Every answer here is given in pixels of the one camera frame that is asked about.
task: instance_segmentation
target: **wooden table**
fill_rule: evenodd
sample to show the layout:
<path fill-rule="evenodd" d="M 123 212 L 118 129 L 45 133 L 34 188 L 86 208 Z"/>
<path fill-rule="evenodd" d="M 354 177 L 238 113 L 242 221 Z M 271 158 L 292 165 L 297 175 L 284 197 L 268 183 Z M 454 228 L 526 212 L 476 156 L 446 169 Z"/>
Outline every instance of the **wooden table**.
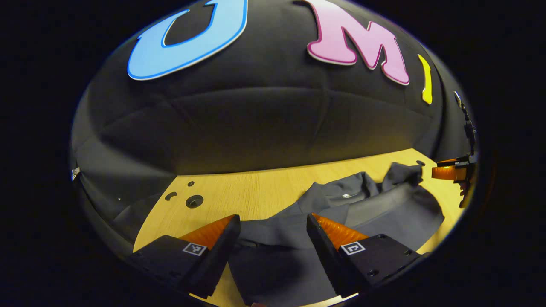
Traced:
<path fill-rule="evenodd" d="M 421 186 L 436 197 L 445 216 L 438 231 L 418 250 L 419 253 L 428 252 L 443 240 L 459 219 L 463 211 L 459 209 L 462 196 L 459 195 L 459 185 L 452 181 L 432 179 L 431 168 L 436 163 L 415 149 L 311 166 L 178 176 L 146 218 L 136 238 L 134 251 L 162 235 L 180 237 L 232 214 L 239 214 L 242 221 L 267 219 L 293 204 L 314 182 L 326 184 L 358 172 L 366 172 L 375 182 L 381 182 L 392 162 L 411 166 L 416 165 L 417 160 L 426 164 L 423 167 Z M 192 186 L 188 186 L 190 181 L 194 182 Z M 170 201 L 165 200 L 165 196 L 171 192 L 176 192 L 177 196 Z M 197 208 L 188 208 L 186 200 L 197 194 L 203 196 L 203 204 Z M 342 300 L 336 297 L 308 306 L 329 306 Z M 229 265 L 226 266 L 213 296 L 205 301 L 218 306 L 245 306 Z"/>

